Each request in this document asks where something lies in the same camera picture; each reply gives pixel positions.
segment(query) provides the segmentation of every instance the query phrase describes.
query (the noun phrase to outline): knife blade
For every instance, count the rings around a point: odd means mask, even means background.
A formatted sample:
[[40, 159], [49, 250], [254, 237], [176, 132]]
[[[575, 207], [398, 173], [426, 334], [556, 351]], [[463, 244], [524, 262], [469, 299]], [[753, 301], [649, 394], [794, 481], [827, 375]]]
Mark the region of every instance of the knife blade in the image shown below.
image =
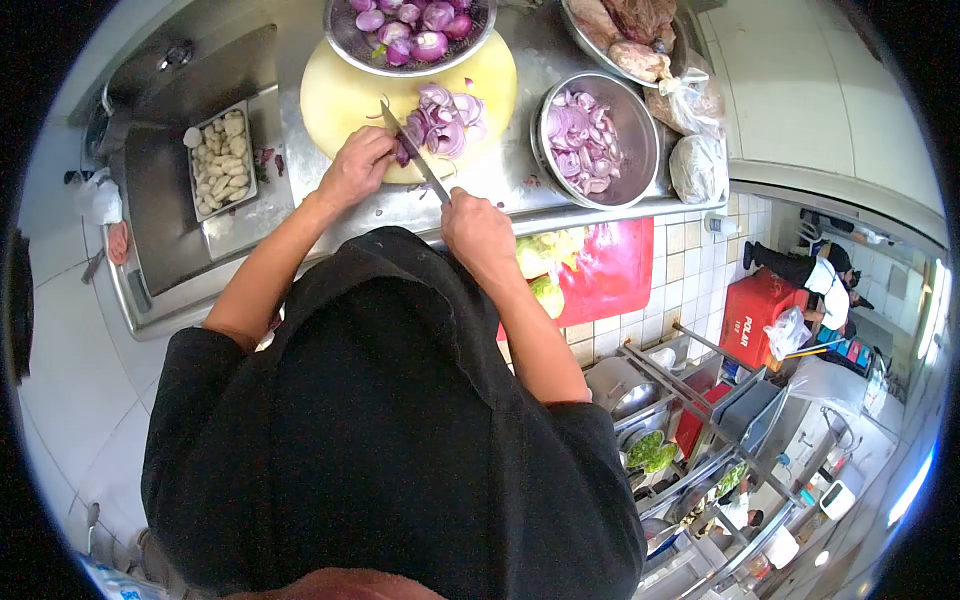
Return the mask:
[[420, 155], [420, 150], [416, 145], [414, 145], [413, 140], [410, 139], [410, 136], [407, 135], [407, 132], [400, 126], [400, 122], [396, 120], [394, 114], [390, 112], [390, 109], [387, 108], [386, 103], [382, 100], [380, 101], [380, 109], [383, 111], [383, 120], [387, 123], [387, 128], [399, 135], [400, 143], [403, 144], [407, 154], [410, 155], [410, 159], [413, 160], [414, 164], [417, 165], [417, 168], [420, 169], [420, 173], [423, 175], [423, 178], [426, 179], [426, 182], [430, 184], [430, 187], [433, 188], [433, 191], [437, 193], [437, 196], [440, 198], [440, 202], [450, 202], [450, 195], [440, 184], [440, 180], [438, 180], [437, 176], [433, 174], [433, 171], [430, 170], [430, 167], [427, 166], [426, 160], [423, 160], [423, 156]]

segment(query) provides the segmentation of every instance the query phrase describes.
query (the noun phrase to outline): sink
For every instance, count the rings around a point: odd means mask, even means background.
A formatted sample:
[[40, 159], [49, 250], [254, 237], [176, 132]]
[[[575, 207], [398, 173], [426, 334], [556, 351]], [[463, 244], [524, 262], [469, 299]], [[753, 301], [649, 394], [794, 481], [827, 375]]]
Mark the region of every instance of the sink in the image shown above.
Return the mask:
[[[197, 43], [185, 66], [136, 98], [123, 150], [113, 161], [122, 162], [112, 170], [124, 176], [139, 276], [149, 297], [246, 254], [294, 208], [287, 179], [273, 177], [258, 184], [254, 200], [197, 222], [182, 144], [188, 127], [248, 100], [253, 147], [282, 146], [276, 25], [263, 25], [203, 54], [209, 45]], [[131, 95], [123, 88], [117, 93]]]

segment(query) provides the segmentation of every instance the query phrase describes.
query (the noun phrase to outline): hand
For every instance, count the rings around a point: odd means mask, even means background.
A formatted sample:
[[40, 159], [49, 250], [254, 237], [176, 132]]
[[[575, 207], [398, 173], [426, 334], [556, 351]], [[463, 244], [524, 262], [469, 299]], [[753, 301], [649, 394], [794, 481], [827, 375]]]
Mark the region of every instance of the hand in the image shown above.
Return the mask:
[[460, 187], [450, 190], [450, 202], [441, 205], [441, 212], [444, 242], [487, 293], [490, 284], [505, 276], [523, 280], [510, 217], [489, 200], [470, 196]]
[[380, 188], [395, 159], [396, 138], [389, 130], [362, 127], [347, 138], [316, 193], [342, 210], [350, 208]]

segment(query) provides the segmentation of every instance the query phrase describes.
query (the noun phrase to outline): fluorescent light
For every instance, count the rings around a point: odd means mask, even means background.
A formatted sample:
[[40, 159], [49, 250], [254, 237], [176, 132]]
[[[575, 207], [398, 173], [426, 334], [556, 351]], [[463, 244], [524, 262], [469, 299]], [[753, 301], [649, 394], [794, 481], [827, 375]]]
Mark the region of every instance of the fluorescent light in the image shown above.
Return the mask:
[[917, 346], [917, 359], [921, 359], [930, 348], [930, 341], [933, 340], [934, 328], [937, 323], [947, 314], [949, 307], [949, 298], [945, 298], [950, 293], [950, 269], [944, 267], [944, 263], [937, 258], [936, 267], [933, 272], [933, 293], [930, 294], [930, 307], [926, 311], [926, 323], [924, 323], [924, 335], [920, 338], [920, 344]]
[[917, 497], [920, 486], [924, 484], [926, 475], [930, 472], [930, 464], [933, 462], [933, 454], [936, 452], [936, 449], [936, 444], [930, 448], [930, 453], [921, 465], [920, 472], [917, 473], [917, 476], [913, 478], [910, 485], [903, 491], [903, 495], [900, 497], [900, 500], [897, 500], [897, 504], [894, 504], [894, 508], [890, 509], [890, 515], [887, 517], [887, 527], [899, 521], [900, 518], [906, 514], [906, 510], [910, 508], [910, 503]]

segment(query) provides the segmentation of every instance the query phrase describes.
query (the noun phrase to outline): red cooler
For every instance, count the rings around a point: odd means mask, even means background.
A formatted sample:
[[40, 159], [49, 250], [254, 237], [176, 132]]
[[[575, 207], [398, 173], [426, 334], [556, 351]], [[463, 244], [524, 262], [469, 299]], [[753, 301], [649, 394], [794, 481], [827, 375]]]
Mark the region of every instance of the red cooler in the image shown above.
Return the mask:
[[720, 348], [754, 369], [763, 365], [770, 343], [763, 327], [791, 306], [806, 307], [809, 292], [798, 290], [769, 269], [760, 269], [727, 288]]

